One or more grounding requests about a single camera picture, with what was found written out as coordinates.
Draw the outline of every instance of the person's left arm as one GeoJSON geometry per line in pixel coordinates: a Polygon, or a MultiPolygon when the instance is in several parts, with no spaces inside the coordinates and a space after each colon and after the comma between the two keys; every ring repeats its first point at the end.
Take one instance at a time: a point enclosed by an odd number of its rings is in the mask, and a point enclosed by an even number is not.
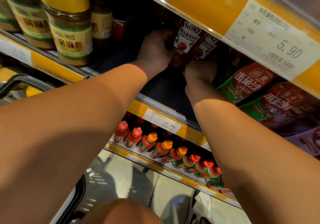
{"type": "Polygon", "coordinates": [[[146,36],[136,61],[0,107],[0,223],[49,223],[137,93],[169,64],[170,31],[146,36]]]}

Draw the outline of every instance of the person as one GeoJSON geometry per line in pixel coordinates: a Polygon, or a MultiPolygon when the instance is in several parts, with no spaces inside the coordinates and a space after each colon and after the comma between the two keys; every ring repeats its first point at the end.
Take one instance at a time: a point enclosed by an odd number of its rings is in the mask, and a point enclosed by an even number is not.
{"type": "MultiPolygon", "coordinates": [[[[142,87],[169,64],[170,31],[145,37],[137,60],[102,75],[0,107],[0,223],[49,223],[106,145],[142,87]]],[[[212,62],[191,61],[186,88],[224,177],[252,223],[320,220],[320,163],[228,103],[211,86],[212,62]]],[[[126,199],[83,223],[161,223],[126,199]]]]}

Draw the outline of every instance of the tile floor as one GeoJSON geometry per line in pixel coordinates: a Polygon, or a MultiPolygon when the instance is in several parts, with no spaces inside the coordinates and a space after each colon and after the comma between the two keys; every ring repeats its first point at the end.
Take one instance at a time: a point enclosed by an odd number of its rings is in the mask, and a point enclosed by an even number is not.
{"type": "MultiPolygon", "coordinates": [[[[86,191],[77,210],[115,198],[129,198],[149,206],[164,224],[184,224],[193,188],[102,150],[88,167],[86,191]]],[[[243,210],[211,197],[213,224],[250,224],[243,210]]]]}

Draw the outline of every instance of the black and white shoe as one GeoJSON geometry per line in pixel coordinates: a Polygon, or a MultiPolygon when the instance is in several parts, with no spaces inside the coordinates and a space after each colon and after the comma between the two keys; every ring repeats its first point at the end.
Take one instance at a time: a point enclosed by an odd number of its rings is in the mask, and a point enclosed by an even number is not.
{"type": "Polygon", "coordinates": [[[189,201],[185,224],[209,224],[212,222],[212,203],[208,194],[194,189],[189,201]]]}

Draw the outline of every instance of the price tag reading 10.90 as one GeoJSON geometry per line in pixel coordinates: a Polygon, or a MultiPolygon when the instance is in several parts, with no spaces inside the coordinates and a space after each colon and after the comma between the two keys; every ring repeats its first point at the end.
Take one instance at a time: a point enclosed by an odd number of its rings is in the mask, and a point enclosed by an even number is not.
{"type": "Polygon", "coordinates": [[[254,0],[222,40],[287,80],[320,59],[318,42],[254,0]]]}
{"type": "Polygon", "coordinates": [[[167,117],[164,117],[163,115],[157,112],[154,112],[151,109],[146,110],[146,113],[144,114],[143,119],[155,125],[158,125],[159,127],[167,131],[170,131],[174,134],[177,133],[178,130],[181,128],[181,124],[174,122],[171,119],[168,119],[167,117]]]}

